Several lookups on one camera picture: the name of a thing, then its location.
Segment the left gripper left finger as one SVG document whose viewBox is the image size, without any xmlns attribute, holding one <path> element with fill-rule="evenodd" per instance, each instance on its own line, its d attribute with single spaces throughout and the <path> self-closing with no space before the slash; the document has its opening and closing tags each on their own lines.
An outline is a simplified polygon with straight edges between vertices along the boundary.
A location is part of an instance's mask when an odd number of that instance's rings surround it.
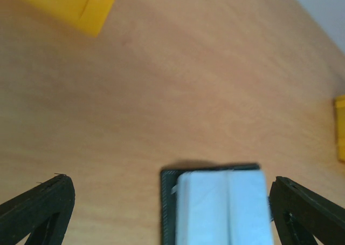
<svg viewBox="0 0 345 245">
<path fill-rule="evenodd" d="M 72 179 L 59 174 L 1 204 L 1 244 L 62 244 L 75 205 Z"/>
</svg>

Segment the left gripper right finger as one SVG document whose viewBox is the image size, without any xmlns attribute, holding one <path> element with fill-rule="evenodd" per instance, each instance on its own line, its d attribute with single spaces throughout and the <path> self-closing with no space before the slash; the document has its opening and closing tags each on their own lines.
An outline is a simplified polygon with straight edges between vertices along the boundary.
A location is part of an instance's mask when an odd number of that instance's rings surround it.
<svg viewBox="0 0 345 245">
<path fill-rule="evenodd" d="M 344 208 L 283 176 L 269 198 L 282 244 L 344 244 Z"/>
</svg>

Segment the black leather card holder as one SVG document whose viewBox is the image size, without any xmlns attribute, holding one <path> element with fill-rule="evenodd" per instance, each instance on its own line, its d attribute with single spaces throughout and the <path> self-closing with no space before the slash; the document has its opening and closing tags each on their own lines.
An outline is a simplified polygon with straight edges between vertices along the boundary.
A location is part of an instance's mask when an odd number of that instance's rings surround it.
<svg viewBox="0 0 345 245">
<path fill-rule="evenodd" d="M 160 172 L 161 244 L 273 244 L 265 174 L 257 163 Z"/>
</svg>

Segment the yellow bin with black card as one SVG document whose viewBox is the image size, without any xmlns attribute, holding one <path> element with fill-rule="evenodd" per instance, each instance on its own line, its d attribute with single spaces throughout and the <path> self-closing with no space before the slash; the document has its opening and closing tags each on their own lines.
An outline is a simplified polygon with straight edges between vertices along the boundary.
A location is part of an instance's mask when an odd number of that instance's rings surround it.
<svg viewBox="0 0 345 245">
<path fill-rule="evenodd" d="M 336 145 L 337 154 L 340 161 L 344 162 L 344 95 L 338 96 L 334 101 L 335 124 L 336 124 Z"/>
</svg>

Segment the left yellow bin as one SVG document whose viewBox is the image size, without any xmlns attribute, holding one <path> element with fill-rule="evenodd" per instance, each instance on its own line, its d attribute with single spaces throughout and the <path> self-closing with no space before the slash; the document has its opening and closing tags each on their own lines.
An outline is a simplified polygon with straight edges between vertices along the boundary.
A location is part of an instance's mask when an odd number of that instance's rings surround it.
<svg viewBox="0 0 345 245">
<path fill-rule="evenodd" d="M 97 36 L 115 0 L 22 0 L 80 31 Z"/>
</svg>

